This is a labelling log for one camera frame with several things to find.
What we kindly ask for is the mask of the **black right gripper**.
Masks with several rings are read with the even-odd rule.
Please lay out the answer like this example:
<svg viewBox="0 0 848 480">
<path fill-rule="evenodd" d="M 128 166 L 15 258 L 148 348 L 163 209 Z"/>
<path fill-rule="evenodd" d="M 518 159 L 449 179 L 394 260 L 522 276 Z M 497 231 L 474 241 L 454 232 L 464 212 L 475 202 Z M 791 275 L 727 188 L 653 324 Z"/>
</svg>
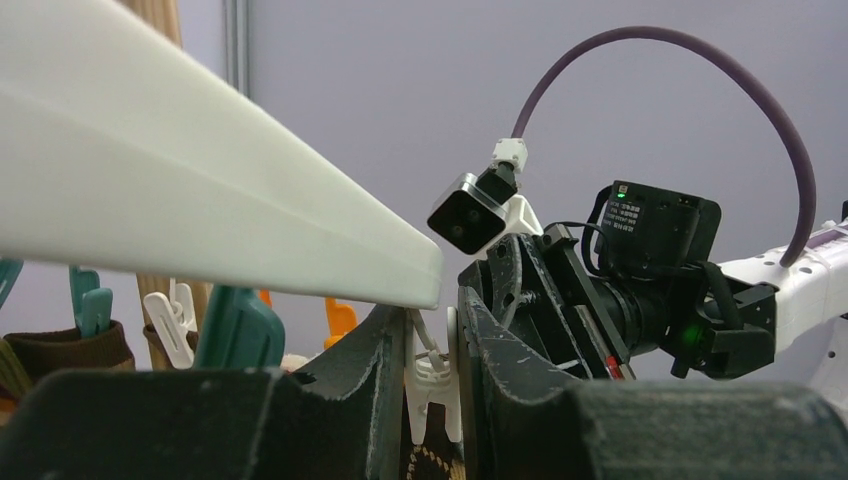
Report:
<svg viewBox="0 0 848 480">
<path fill-rule="evenodd" d="M 580 379 L 633 380 L 630 353 L 579 259 L 568 222 L 507 234 L 458 276 L 494 322 L 556 369 Z"/>
</svg>

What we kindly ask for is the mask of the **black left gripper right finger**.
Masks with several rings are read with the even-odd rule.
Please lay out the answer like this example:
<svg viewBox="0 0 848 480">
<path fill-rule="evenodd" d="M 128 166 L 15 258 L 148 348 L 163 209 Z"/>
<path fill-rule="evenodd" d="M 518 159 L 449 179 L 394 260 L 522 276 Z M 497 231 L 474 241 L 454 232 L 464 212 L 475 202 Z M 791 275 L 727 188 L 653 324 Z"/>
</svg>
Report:
<svg viewBox="0 0 848 480">
<path fill-rule="evenodd" d="M 579 380 L 458 292 L 471 479 L 843 479 L 847 428 L 791 384 Z"/>
</svg>

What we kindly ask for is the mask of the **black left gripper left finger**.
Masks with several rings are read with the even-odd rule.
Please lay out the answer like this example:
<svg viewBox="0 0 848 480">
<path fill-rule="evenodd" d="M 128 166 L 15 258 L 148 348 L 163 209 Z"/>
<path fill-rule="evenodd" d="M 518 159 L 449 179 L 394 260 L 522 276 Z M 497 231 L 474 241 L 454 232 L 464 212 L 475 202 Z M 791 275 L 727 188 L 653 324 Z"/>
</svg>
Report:
<svg viewBox="0 0 848 480">
<path fill-rule="evenodd" d="M 300 370 L 57 373 L 1 433 L 5 479 L 395 479 L 408 314 Z"/>
</svg>

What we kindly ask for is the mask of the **white clothes clip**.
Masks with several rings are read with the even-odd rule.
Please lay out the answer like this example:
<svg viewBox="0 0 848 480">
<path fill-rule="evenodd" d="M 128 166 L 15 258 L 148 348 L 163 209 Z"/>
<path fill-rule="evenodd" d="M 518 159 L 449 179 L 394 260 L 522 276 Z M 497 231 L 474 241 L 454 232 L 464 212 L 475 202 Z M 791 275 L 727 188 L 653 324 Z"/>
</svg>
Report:
<svg viewBox="0 0 848 480">
<path fill-rule="evenodd" d="M 458 374 L 457 309 L 447 309 L 448 353 L 443 354 L 429 334 L 419 310 L 407 311 L 404 353 L 404 385 L 411 440 L 424 441 L 430 403 L 445 408 L 444 430 L 453 443 L 463 441 Z"/>
</svg>

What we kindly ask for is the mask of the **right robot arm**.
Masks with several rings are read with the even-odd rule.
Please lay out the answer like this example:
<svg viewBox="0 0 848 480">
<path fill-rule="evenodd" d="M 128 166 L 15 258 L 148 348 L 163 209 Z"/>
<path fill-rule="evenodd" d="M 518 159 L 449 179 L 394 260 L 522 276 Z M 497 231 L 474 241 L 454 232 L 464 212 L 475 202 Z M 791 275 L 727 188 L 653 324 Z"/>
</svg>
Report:
<svg viewBox="0 0 848 480">
<path fill-rule="evenodd" d="M 846 315 L 847 224 L 826 223 L 790 265 L 780 247 L 716 264 L 720 220 L 714 201 L 617 181 L 580 236 L 569 222 L 507 234 L 458 282 L 571 377 L 624 380 L 633 357 L 662 350 L 675 377 L 736 379 Z"/>
</svg>

